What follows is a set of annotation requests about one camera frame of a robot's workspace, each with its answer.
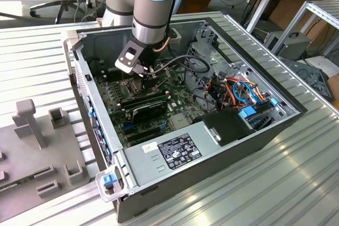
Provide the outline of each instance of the label sticker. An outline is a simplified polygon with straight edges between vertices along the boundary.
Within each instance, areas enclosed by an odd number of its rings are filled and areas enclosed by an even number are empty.
[[[176,169],[201,157],[188,133],[158,145],[170,169]]]
[[[143,145],[141,148],[145,153],[151,152],[153,150],[156,150],[158,148],[158,143],[156,141],[153,141],[147,145]]]

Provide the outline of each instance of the green circuit board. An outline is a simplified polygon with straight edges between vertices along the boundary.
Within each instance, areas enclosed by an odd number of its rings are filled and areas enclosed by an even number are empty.
[[[136,95],[131,89],[132,81],[133,78],[114,82],[107,82],[103,77],[95,78],[101,98],[124,148],[175,131],[176,127],[170,121],[171,116],[181,113],[189,123],[192,123],[197,116],[205,114],[205,111],[192,97],[192,93],[181,84],[178,74],[174,70],[164,72],[160,76],[156,89],[144,91]],[[170,99],[167,100],[166,113],[150,121],[133,124],[129,119],[128,112],[122,111],[117,107],[119,102],[127,102],[161,91],[168,91],[168,95],[170,95]]]

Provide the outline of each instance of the power supply label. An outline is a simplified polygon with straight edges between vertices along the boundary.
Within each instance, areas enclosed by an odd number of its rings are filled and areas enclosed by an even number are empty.
[[[201,157],[201,153],[188,133],[158,145],[170,169],[177,169]]]

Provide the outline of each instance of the aluminum table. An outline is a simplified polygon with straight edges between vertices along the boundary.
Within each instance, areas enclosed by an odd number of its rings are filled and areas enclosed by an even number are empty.
[[[339,221],[339,112],[231,17],[211,17],[308,110],[264,149],[177,194],[122,225],[337,225]],[[98,171],[70,89],[60,33],[96,23],[0,31],[0,123],[11,123],[9,103],[37,102],[37,114],[61,106],[72,124],[91,177]],[[221,49],[238,59],[226,45]],[[5,98],[11,96],[10,102]],[[95,183],[35,207],[3,225],[118,225]]]

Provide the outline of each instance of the robotic arm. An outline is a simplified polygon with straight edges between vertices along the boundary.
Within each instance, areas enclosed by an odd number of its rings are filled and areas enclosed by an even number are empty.
[[[106,0],[103,25],[132,25],[133,38],[120,53],[115,66],[141,78],[149,74],[168,32],[175,0]]]

